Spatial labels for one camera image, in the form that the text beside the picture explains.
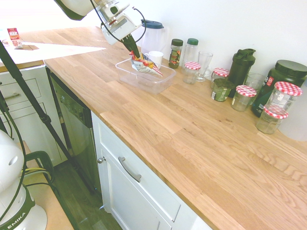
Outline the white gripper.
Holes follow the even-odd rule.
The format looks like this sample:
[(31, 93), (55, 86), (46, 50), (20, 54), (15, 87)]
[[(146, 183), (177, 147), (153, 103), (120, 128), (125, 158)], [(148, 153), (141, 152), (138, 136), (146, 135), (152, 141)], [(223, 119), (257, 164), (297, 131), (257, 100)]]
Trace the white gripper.
[(115, 44), (117, 41), (121, 41), (126, 49), (139, 59), (140, 53), (131, 33), (140, 26), (141, 18), (138, 15), (121, 13), (114, 23), (106, 24), (106, 26), (103, 25), (102, 32), (110, 45)]

